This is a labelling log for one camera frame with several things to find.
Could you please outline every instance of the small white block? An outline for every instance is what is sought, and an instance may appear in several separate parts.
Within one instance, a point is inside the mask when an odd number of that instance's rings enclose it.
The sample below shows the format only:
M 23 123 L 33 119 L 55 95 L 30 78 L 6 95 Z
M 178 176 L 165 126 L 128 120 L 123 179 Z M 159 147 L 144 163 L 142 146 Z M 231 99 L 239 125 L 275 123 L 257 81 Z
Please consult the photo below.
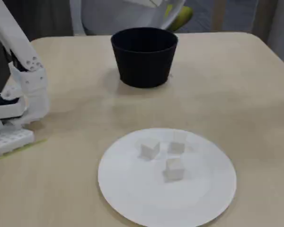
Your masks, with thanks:
M 141 156 L 146 159 L 154 159 L 160 152 L 160 142 L 155 139 L 145 139 L 141 144 Z
M 34 133 L 30 130 L 19 129 L 0 133 L 0 156 L 34 142 Z
M 186 134 L 175 132 L 173 140 L 169 143 L 168 153 L 180 155 L 184 153 L 186 146 Z
M 180 158 L 166 160 L 165 177 L 168 181 L 179 181 L 184 177 L 184 166 Z

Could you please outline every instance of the tabletop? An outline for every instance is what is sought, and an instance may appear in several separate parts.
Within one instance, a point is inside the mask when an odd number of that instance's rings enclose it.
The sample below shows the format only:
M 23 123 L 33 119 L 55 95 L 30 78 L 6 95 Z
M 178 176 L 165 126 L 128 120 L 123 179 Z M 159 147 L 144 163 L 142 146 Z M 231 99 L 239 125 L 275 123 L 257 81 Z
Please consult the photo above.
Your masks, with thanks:
M 29 127 L 47 140 L 0 160 L 0 227 L 137 226 L 106 203 L 97 169 L 116 139 L 155 127 L 202 135 L 232 160 L 235 199 L 206 226 L 284 226 L 284 63 L 253 35 L 178 36 L 154 89 L 120 82 L 109 36 L 33 41 L 52 105 Z

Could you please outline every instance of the floor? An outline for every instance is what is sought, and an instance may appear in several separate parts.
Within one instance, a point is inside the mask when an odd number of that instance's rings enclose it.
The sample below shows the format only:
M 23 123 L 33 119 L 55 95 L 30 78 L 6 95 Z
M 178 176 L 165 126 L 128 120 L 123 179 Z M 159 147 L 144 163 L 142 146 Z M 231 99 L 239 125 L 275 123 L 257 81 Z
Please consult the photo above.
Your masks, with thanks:
M 194 11 L 194 17 L 178 32 L 209 32 L 213 2 L 215 0 L 186 0 L 185 5 Z M 225 31 L 249 32 L 255 13 L 257 0 L 228 0 L 223 29 Z

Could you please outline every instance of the yellow object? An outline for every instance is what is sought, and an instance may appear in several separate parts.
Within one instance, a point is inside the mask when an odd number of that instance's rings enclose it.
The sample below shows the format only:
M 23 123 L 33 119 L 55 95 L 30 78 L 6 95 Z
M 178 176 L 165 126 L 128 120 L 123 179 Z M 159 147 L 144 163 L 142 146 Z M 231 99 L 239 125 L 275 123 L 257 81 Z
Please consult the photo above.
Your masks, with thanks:
M 165 16 L 168 16 L 170 11 L 172 10 L 172 7 L 172 5 L 168 5 Z M 168 30 L 172 32 L 177 31 L 191 19 L 193 14 L 194 12 L 192 8 L 184 6 L 175 21 L 168 28 Z

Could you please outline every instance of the white cube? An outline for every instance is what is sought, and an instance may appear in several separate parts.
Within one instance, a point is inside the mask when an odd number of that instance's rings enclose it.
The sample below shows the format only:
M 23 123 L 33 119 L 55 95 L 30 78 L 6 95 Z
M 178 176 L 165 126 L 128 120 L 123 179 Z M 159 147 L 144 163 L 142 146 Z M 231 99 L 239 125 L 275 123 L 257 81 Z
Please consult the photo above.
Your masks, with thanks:
M 160 152 L 160 142 L 155 139 L 145 139 L 141 144 L 141 157 L 152 160 Z
M 173 139 L 169 143 L 168 153 L 181 155 L 184 153 L 186 147 L 186 134 L 182 132 L 175 132 Z
M 179 181 L 184 177 L 185 168 L 180 158 L 166 160 L 165 177 L 168 181 Z

